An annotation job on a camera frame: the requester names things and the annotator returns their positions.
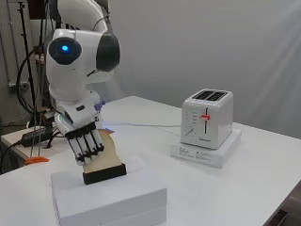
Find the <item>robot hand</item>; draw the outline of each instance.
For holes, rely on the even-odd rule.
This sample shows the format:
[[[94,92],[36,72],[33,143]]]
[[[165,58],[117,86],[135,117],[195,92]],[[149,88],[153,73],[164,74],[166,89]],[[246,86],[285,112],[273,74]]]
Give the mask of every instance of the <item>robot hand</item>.
[[[104,149],[95,122],[66,134],[79,166],[90,164]]]
[[[95,125],[103,106],[100,96],[95,91],[87,91],[85,98],[76,104],[53,102],[59,112],[55,113],[57,129],[70,143],[77,164],[90,164],[104,149]]]

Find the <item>white wall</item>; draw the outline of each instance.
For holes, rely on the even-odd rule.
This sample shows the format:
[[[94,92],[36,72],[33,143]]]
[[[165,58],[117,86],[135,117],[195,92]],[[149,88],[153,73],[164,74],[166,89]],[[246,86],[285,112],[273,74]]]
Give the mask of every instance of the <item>white wall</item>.
[[[127,94],[181,106],[200,89],[230,90],[236,121],[301,137],[301,0],[110,5]]]

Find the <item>robot finger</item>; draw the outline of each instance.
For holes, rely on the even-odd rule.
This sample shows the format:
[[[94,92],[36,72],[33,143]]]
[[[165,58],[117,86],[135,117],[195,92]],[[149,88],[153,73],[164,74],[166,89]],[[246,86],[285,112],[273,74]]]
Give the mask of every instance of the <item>robot finger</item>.
[[[91,151],[87,148],[87,145],[85,143],[85,140],[83,137],[78,137],[77,141],[84,153],[84,158],[85,158],[85,163],[90,164],[92,159],[91,159]]]
[[[77,140],[76,139],[70,139],[69,143],[70,143],[71,149],[74,152],[75,160],[76,160],[77,165],[84,166],[85,165],[85,158],[83,157],[81,147],[79,146]]]
[[[95,158],[98,157],[100,152],[95,147],[95,143],[93,141],[91,134],[85,135],[85,140],[86,140],[87,146],[89,147],[89,150],[91,151],[91,158],[92,158],[92,160],[94,160]]]
[[[103,151],[103,140],[100,136],[100,133],[97,130],[91,131],[92,138],[94,142],[96,143],[97,147],[99,148],[99,151]]]

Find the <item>label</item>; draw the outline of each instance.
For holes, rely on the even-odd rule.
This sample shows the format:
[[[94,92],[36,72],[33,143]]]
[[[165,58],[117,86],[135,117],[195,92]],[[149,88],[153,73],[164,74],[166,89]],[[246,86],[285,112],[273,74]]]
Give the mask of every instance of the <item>label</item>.
[[[216,156],[210,153],[192,151],[175,145],[172,145],[171,147],[171,155],[183,157],[197,162],[216,163],[217,161]]]

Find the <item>blue light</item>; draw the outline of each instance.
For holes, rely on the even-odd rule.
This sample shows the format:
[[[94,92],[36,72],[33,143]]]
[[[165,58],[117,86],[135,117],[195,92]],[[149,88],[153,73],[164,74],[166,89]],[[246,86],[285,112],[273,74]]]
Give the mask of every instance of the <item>blue light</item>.
[[[63,45],[62,46],[62,50],[65,51],[65,52],[67,52],[69,50],[69,47],[67,45]]]

